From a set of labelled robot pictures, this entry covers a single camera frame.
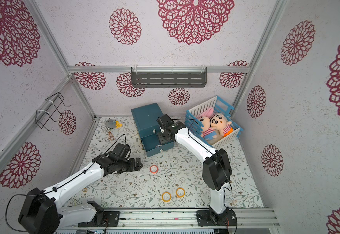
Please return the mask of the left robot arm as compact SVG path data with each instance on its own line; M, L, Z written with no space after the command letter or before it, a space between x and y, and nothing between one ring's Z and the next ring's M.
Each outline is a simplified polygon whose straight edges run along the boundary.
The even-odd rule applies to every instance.
M19 224L30 234L53 234L58 228L78 224L99 227L107 224L104 209L91 201L80 206L65 207L64 204L91 183L110 174L140 171L139 158L118 157L104 154L65 180L43 190L35 188L26 194L19 214Z

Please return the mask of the teal drawer cabinet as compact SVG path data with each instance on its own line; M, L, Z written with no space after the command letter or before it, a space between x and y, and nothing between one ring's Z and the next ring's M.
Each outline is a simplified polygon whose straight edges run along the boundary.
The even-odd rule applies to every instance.
M174 147L174 141L170 141L162 147L156 148L160 144L157 134L161 132L157 119L164 115L157 103L134 108L131 112L147 157L163 153Z

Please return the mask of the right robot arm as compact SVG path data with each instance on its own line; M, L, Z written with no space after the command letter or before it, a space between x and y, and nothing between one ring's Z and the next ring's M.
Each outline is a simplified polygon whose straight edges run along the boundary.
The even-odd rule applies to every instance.
M202 163L202 178L210 189L208 210L198 210L198 225L237 227L236 213L225 203L226 191L232 190L232 169L227 152L216 150L195 136L182 122L175 122L168 115L157 119L161 129L161 141L174 141L184 146Z

